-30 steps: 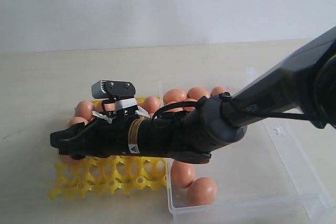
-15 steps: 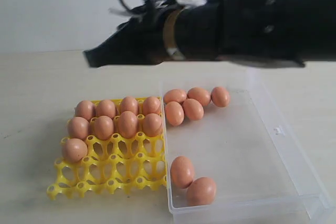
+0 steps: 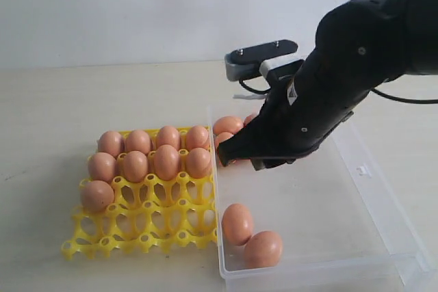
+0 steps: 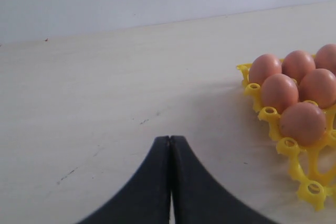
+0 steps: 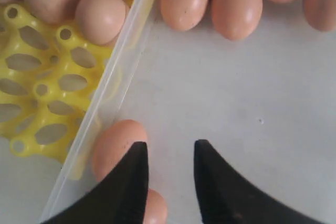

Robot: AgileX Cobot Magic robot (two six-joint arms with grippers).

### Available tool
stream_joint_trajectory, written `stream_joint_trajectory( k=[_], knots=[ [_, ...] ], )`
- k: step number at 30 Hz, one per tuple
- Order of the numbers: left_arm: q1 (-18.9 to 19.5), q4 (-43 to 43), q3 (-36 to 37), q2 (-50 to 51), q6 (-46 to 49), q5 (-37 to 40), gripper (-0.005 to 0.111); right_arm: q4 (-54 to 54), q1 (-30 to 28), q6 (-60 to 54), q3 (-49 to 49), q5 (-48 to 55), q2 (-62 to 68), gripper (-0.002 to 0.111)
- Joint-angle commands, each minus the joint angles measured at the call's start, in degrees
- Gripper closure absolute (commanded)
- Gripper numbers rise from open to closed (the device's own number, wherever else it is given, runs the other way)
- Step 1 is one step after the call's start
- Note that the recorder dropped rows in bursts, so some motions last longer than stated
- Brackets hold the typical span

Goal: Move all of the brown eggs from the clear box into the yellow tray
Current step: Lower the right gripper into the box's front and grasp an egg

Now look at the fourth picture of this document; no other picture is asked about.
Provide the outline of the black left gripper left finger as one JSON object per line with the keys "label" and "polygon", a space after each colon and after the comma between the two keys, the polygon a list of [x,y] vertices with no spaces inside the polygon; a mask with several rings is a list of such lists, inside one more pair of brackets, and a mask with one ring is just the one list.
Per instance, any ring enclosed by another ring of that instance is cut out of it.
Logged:
{"label": "black left gripper left finger", "polygon": [[155,138],[130,180],[108,202],[80,221],[87,224],[170,222],[170,137]]}

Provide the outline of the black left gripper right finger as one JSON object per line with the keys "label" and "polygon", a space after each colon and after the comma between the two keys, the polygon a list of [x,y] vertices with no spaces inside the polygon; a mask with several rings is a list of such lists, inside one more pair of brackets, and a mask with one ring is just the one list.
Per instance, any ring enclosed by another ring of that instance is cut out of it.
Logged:
{"label": "black left gripper right finger", "polygon": [[183,136],[171,136],[172,196],[176,223],[273,223],[222,187]]}

